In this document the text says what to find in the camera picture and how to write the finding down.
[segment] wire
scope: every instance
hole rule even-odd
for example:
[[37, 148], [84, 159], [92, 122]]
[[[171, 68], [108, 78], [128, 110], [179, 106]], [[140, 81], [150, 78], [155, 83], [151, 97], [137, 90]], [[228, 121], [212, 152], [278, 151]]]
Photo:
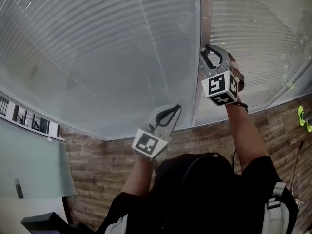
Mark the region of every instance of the wire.
[[[295, 163], [294, 169], [293, 169], [293, 176], [292, 176], [292, 195], [293, 195], [293, 192], [294, 192], [294, 190], [296, 189], [296, 187], [299, 185], [299, 181], [300, 181], [300, 173], [296, 173], [296, 175], [295, 175], [295, 172], [296, 172], [296, 168], [297, 168], [299, 153], [300, 153], [300, 150], [301, 150], [302, 147], [303, 147], [303, 143], [304, 143], [304, 140], [301, 141], [301, 143], [300, 143], [300, 146], [299, 146], [299, 149], [298, 149], [298, 153], [297, 153], [296, 163]], [[294, 182], [295, 182], [297, 176], [298, 176], [298, 182], [296, 183], [295, 187], [293, 187], [293, 184], [294, 184]], [[306, 199], [305, 202], [300, 201], [300, 199], [298, 199], [298, 198], [295, 198], [294, 200], [295, 200], [297, 206], [299, 207], [301, 203], [302, 203], [302, 204], [307, 203], [308, 200], [309, 200], [311, 197], [312, 197], [312, 195], [310, 195], [310, 196]]]
[[233, 156], [232, 156], [232, 168], [233, 168], [233, 172], [234, 172], [234, 160], [235, 160], [235, 154], [236, 154], [236, 149], [233, 153]]
[[[293, 187], [294, 181], [292, 182], [292, 195], [293, 195], [294, 190], [296, 189], [296, 187], [297, 187], [298, 184], [299, 184], [299, 181], [300, 181], [300, 173], [297, 173], [296, 176], [295, 176], [295, 178], [296, 178], [297, 176], [298, 176], [298, 182], [296, 183], [296, 186], [295, 186], [295, 187]], [[299, 207], [299, 205], [300, 205], [301, 203], [302, 203], [302, 204], [307, 203], [308, 200], [309, 200], [311, 197], [312, 197], [312, 195], [310, 195], [310, 196], [306, 199], [305, 202], [300, 201], [298, 198], [295, 198], [295, 201], [296, 201], [296, 203], [297, 203], [297, 206]]]
[[154, 169], [155, 169], [155, 173], [157, 172], [157, 160], [154, 159]]
[[177, 205], [178, 202], [179, 202], [179, 199], [180, 199], [180, 196], [181, 196], [181, 192], [182, 192], [182, 189], [183, 189], [183, 186], [184, 186], [184, 182], [185, 182], [185, 180], [186, 180], [187, 175], [189, 174], [191, 168], [195, 165], [195, 163], [198, 162], [198, 161], [201, 160], [201, 159], [202, 159], [202, 158], [197, 158], [196, 160], [194, 160], [194, 161], [190, 164], [190, 166], [188, 167], [188, 169], [186, 170], [186, 172], [185, 172], [185, 174], [184, 174], [184, 176], [183, 176], [183, 178], [182, 178], [182, 181], [181, 181], [181, 183], [180, 183], [180, 188], [179, 188], [179, 191], [178, 191], [177, 196], [176, 196], [176, 198], [175, 198], [175, 203], [174, 203], [174, 205], [172, 206], [172, 208], [170, 209], [169, 213], [167, 214], [167, 217], [166, 217], [166, 219], [165, 219], [165, 221], [164, 221], [164, 223], [163, 223], [163, 225], [162, 225], [162, 227], [161, 227], [163, 230], [167, 227], [167, 225], [168, 225], [168, 223], [169, 223], [169, 220], [170, 220], [170, 218], [171, 218], [171, 216], [172, 216], [174, 210], [176, 209], [176, 205]]

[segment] white strap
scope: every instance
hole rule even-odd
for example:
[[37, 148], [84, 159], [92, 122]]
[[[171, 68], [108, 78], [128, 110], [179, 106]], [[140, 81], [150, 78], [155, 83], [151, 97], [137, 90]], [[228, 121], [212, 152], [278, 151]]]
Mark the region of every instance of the white strap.
[[117, 223], [110, 224], [104, 234], [125, 234], [127, 230], [128, 214], [120, 218]]
[[274, 187], [272, 196], [279, 196], [279, 197], [281, 197], [282, 194], [283, 194], [285, 186], [286, 186], [286, 183], [277, 182], [275, 187]]
[[286, 205], [279, 200], [285, 186], [286, 183], [277, 182], [272, 192], [272, 198], [264, 205], [262, 234], [286, 234], [289, 211]]

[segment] horizontal blinds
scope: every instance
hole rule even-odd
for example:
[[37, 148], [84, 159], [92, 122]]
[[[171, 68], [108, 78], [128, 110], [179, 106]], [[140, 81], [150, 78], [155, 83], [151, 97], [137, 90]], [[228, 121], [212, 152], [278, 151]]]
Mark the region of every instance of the horizontal blinds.
[[[245, 76], [242, 100], [264, 108], [311, 61], [311, 25], [312, 0], [213, 0], [210, 43], [239, 64]], [[211, 113], [216, 107], [205, 100], [202, 96], [200, 120], [217, 116]]]
[[312, 65], [303, 73], [303, 75], [293, 84], [289, 81], [290, 88], [278, 98], [272, 106], [283, 104], [294, 98], [312, 93]]
[[103, 139], [168, 103], [187, 127], [197, 35], [194, 0], [0, 0], [0, 91]]

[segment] wristband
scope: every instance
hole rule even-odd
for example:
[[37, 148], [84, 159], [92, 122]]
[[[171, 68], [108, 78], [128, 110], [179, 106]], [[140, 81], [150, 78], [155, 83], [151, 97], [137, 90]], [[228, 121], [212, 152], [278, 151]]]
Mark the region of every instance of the wristband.
[[243, 108], [245, 108], [246, 109], [246, 111], [247, 111], [247, 113], [248, 113], [248, 106], [247, 106], [247, 104], [245, 104], [245, 103], [242, 103], [242, 102], [234, 102], [233, 104], [235, 104], [235, 105], [237, 105], [237, 106], [241, 106], [241, 107], [243, 107]]

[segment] wood panel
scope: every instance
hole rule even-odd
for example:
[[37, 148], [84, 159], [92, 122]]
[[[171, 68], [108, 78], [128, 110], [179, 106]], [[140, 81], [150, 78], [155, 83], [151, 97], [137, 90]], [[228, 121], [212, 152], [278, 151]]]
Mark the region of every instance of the wood panel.
[[[298, 147], [305, 141], [299, 155], [296, 173], [300, 183], [294, 197], [305, 201], [312, 194], [312, 133], [298, 124], [297, 109], [303, 105], [311, 111], [312, 95], [266, 111], [251, 114], [281, 179], [290, 189]], [[96, 230], [105, 219], [112, 200], [118, 195], [136, 155], [132, 139], [102, 141], [69, 129], [62, 129], [66, 139], [68, 160], [77, 196], [68, 197], [73, 222], [81, 222]], [[219, 152], [229, 161], [235, 150], [227, 121], [173, 133], [173, 142], [158, 161], [183, 153]], [[235, 171], [240, 173], [238, 158]], [[304, 233], [312, 223], [312, 198], [299, 206], [294, 233]]]

